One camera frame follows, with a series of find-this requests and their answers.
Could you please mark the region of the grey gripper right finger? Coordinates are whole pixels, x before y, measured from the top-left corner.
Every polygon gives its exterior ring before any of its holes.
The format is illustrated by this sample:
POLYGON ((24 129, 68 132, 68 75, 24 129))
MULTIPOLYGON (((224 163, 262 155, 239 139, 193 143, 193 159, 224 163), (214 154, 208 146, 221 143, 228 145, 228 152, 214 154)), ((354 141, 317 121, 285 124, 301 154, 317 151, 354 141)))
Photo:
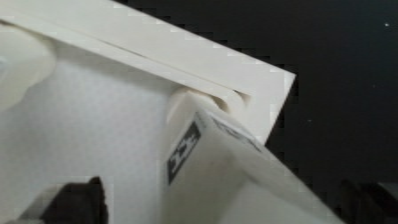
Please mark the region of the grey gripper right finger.
POLYGON ((345 224, 398 224, 398 182, 344 180, 335 211, 345 224))

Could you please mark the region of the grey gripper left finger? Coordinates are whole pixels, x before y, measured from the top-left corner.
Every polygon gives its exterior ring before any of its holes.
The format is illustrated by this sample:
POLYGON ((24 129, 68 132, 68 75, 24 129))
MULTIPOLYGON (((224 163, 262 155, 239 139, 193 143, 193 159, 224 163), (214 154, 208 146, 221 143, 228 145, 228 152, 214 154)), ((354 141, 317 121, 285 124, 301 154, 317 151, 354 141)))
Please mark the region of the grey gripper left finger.
POLYGON ((109 224, 102 178, 50 188, 38 196, 20 218, 43 224, 109 224))

